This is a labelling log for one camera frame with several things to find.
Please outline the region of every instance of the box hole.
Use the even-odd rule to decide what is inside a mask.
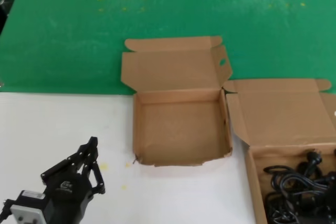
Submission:
[[[226,62],[226,60],[225,60],[225,59],[221,59],[221,61],[219,62],[219,65],[220,65],[220,66],[222,66],[222,65],[224,65],[224,64],[225,64],[225,62]]]

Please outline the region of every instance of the power cord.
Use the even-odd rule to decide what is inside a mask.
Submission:
[[[0,214],[0,223],[3,222],[12,214],[10,208],[14,204],[14,200],[7,199],[4,201],[4,207],[2,208],[1,214]]]
[[[331,209],[325,204],[326,191],[335,181],[336,173],[323,176],[318,165],[322,157],[317,152],[307,154],[307,162],[297,169],[288,166],[269,166],[264,172],[271,174],[273,192],[265,198],[265,210],[269,224],[302,224],[301,216],[330,219]]]

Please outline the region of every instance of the white label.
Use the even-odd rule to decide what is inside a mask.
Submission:
[[[34,191],[24,191],[22,193],[22,196],[26,196],[26,197],[30,197],[30,198],[35,198],[35,199],[44,199],[44,197],[46,195],[45,194],[36,193]]]

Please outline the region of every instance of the black robotic arm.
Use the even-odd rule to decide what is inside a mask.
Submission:
[[[105,193],[97,145],[98,139],[91,137],[76,153],[42,173],[46,185],[42,194],[25,190],[16,200],[5,200],[0,223],[13,214],[19,224],[78,224],[93,196]],[[89,180],[91,170],[95,187]]]

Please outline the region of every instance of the open cardboard box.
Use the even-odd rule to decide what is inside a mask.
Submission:
[[[127,39],[121,80],[134,95],[133,151],[144,165],[200,165],[232,153],[220,37]]]
[[[336,170],[336,95],[315,79],[234,80],[224,84],[234,132],[249,145],[246,169],[258,224],[267,224],[265,196],[271,165],[296,168],[318,149],[324,174]]]

